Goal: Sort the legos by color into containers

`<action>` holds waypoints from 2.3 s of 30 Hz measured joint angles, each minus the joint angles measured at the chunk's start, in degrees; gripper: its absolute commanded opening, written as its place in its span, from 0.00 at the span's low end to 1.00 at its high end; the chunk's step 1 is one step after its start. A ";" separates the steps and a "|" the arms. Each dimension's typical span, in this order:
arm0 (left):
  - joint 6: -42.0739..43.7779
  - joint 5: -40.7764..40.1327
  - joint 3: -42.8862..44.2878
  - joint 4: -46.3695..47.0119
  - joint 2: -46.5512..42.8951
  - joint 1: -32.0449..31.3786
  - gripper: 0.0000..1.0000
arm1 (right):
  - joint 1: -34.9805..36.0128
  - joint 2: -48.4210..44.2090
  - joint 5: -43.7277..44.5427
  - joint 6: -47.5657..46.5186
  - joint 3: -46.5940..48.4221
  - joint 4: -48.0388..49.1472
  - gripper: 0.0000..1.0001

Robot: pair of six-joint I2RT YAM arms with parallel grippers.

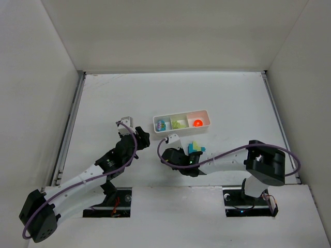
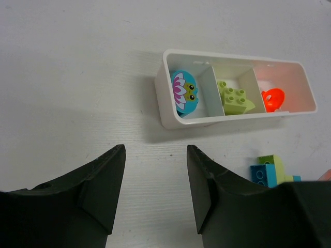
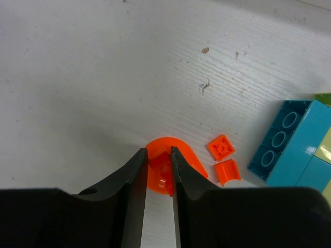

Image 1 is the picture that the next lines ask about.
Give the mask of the teal frog lego brick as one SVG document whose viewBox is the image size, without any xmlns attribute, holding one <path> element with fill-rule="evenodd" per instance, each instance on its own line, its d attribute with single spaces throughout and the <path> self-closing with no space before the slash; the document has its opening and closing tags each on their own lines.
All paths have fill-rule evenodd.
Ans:
<svg viewBox="0 0 331 248">
<path fill-rule="evenodd" d="M 157 132 L 165 131 L 166 123 L 163 120 L 157 121 L 156 130 L 157 130 Z"/>
</svg>

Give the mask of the orange round lego dish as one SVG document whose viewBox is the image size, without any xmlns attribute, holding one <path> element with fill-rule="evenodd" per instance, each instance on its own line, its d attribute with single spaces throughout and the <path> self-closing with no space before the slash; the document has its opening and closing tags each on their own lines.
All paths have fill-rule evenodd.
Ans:
<svg viewBox="0 0 331 248">
<path fill-rule="evenodd" d="M 193 122 L 193 126 L 194 126 L 194 127 L 202 127 L 202 126 L 203 126 L 203 121 L 200 120 L 200 119 L 196 119 L 196 120 Z"/>
</svg>

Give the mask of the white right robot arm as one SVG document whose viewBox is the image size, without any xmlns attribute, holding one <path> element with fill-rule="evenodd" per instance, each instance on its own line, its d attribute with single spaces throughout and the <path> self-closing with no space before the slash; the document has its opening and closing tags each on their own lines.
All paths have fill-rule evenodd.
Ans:
<svg viewBox="0 0 331 248">
<path fill-rule="evenodd" d="M 248 172 L 242 183 L 243 194 L 258 198 L 268 187 L 285 185 L 285 149 L 257 140 L 221 154 L 202 151 L 185 154 L 182 147 L 169 146 L 163 153 L 157 149 L 161 163 L 190 177 L 217 172 Z"/>
</svg>

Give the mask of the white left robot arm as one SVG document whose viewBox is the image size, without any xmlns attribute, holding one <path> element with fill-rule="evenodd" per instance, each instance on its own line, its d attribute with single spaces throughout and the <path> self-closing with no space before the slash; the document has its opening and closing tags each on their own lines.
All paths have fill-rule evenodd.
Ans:
<svg viewBox="0 0 331 248">
<path fill-rule="evenodd" d="M 42 242 L 67 218 L 115 196 L 111 180 L 138 158 L 138 151 L 150 146 L 150 134 L 140 126 L 132 128 L 119 121 L 117 127 L 120 140 L 115 147 L 84 172 L 61 185 L 28 194 L 19 214 L 23 239 Z"/>
</svg>

